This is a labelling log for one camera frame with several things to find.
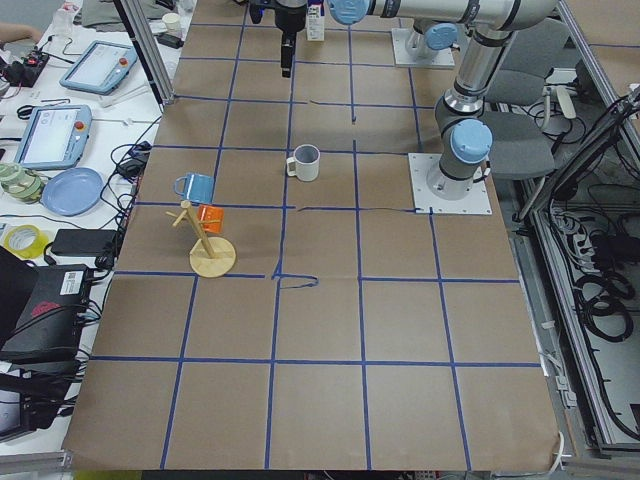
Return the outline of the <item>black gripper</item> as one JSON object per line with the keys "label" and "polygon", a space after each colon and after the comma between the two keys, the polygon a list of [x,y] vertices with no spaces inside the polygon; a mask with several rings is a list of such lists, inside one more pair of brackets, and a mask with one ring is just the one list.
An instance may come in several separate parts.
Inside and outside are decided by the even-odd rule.
{"label": "black gripper", "polygon": [[250,0],[249,15],[253,24],[260,24],[265,10],[273,10],[275,25],[282,31],[280,67],[283,78],[290,78],[296,52],[296,34],[305,28],[306,2],[285,0]]}

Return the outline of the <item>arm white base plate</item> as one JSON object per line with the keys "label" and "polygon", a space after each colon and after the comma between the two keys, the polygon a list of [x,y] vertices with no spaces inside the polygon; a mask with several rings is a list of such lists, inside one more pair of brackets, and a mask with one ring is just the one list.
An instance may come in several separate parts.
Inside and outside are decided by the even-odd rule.
{"label": "arm white base plate", "polygon": [[413,28],[391,30],[394,62],[396,67],[452,70],[455,66],[450,47],[430,49],[425,36]]}
{"label": "arm white base plate", "polygon": [[467,180],[452,180],[440,170],[440,154],[409,153],[414,210],[434,215],[491,215],[482,167]]}

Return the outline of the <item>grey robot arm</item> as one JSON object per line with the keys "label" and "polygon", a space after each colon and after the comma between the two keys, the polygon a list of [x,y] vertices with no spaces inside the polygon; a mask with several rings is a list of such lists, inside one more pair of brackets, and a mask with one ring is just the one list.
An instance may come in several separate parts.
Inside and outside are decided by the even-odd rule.
{"label": "grey robot arm", "polygon": [[455,24],[416,18],[409,45],[418,56],[426,57],[450,48],[457,40],[458,30]]}
{"label": "grey robot arm", "polygon": [[533,27],[556,7],[555,1],[330,1],[334,20],[353,25],[367,15],[380,18],[408,17],[464,24],[473,28],[472,38],[463,56],[453,86],[439,100],[436,121],[444,151],[435,168],[440,183],[438,193],[447,186],[464,187],[473,180],[481,153],[473,159],[451,145],[457,124],[478,116],[486,91],[504,61],[516,31]]}

